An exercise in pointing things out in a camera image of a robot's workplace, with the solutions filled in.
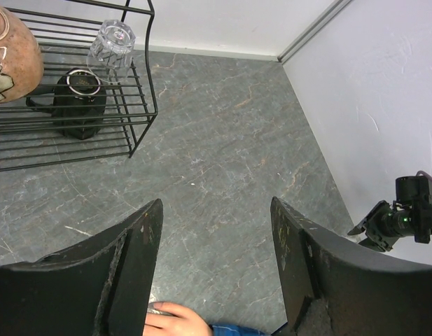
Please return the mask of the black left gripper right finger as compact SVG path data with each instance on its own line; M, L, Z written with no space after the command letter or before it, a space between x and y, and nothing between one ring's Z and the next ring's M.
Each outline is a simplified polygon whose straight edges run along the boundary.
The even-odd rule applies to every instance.
M270 205L286 324L279 335L432 335L432 265L355 244Z

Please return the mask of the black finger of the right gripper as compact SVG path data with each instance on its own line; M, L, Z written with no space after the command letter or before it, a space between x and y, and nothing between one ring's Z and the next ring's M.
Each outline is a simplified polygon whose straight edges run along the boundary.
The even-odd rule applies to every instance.
M365 229L363 227L357 225L357 226L353 227L350 231L348 231L347 234L348 235L359 235L364 231L365 231Z

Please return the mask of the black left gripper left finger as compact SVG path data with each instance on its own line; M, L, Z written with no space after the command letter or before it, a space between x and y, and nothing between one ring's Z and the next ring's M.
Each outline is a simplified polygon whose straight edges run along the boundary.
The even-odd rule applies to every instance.
M140 335L162 234L153 200L35 262L0 266L0 335Z

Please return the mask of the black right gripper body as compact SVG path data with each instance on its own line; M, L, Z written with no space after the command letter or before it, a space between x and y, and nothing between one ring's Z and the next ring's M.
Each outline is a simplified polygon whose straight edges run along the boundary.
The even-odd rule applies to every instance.
M378 202L362 220L362 246L389 252L401 238L429 244L432 235L432 176L397 178L396 199Z

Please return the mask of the blue plaid sleeve forearm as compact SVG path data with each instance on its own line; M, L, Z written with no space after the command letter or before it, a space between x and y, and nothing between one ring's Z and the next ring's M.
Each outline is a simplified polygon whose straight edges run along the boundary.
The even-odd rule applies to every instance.
M213 332L213 336L269 336L261 330L238 325L213 324L209 327Z

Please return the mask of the person's hand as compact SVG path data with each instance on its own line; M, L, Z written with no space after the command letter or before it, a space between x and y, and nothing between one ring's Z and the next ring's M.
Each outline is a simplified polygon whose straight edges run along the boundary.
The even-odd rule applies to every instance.
M173 302L153 302L160 314L147 313L144 336L212 336L213 330L195 311Z

